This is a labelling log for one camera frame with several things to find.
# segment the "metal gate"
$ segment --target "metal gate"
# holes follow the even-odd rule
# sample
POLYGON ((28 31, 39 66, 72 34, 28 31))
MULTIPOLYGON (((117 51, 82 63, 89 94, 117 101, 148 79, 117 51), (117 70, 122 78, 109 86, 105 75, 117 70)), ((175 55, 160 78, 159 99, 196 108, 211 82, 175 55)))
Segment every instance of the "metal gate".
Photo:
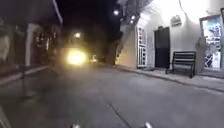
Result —
POLYGON ((137 53, 138 53, 138 68, 147 67, 147 41, 145 30, 137 27, 137 53))

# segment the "bench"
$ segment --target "bench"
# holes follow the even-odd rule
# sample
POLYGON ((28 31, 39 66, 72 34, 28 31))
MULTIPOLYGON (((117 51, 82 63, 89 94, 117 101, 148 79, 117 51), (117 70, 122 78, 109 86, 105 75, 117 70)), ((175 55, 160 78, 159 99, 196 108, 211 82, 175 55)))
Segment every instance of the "bench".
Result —
POLYGON ((168 72, 174 73, 178 69, 189 70, 190 78, 195 76, 195 63, 196 63, 196 52, 195 51, 184 51, 184 52, 174 52, 173 60, 171 62, 172 69, 166 69, 166 74, 168 72))

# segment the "headlight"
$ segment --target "headlight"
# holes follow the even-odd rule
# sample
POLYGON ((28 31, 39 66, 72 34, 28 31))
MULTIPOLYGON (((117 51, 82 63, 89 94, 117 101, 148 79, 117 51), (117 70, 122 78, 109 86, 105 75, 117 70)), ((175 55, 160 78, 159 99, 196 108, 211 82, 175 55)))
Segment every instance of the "headlight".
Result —
POLYGON ((85 61, 86 61, 85 53, 78 51, 78 50, 69 51, 68 58, 67 58, 68 64, 81 65, 85 61))

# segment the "street lamp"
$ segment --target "street lamp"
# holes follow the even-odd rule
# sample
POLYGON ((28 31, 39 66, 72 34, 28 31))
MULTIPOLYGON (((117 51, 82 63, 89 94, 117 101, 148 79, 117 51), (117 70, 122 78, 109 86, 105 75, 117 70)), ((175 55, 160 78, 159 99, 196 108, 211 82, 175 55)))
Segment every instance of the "street lamp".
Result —
POLYGON ((114 10, 114 15, 118 16, 119 15, 119 11, 118 10, 114 10))
POLYGON ((75 38, 80 38, 81 37, 81 34, 79 32, 75 33, 75 38))
POLYGON ((135 19, 135 16, 134 16, 134 15, 133 15, 133 16, 131 16, 131 19, 132 19, 132 20, 134 20, 134 19, 135 19))

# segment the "door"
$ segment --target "door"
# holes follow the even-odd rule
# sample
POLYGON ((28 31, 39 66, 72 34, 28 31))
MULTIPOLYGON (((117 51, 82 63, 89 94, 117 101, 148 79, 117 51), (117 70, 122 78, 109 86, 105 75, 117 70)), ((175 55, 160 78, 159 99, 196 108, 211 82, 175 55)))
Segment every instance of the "door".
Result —
POLYGON ((137 27, 137 55, 138 68, 147 67, 147 41, 145 30, 137 27))
POLYGON ((205 68, 220 70, 222 58, 222 20, 221 16, 200 19, 202 36, 206 41, 205 68))
POLYGON ((170 29, 162 28, 154 32, 155 67, 169 68, 170 63, 170 29))

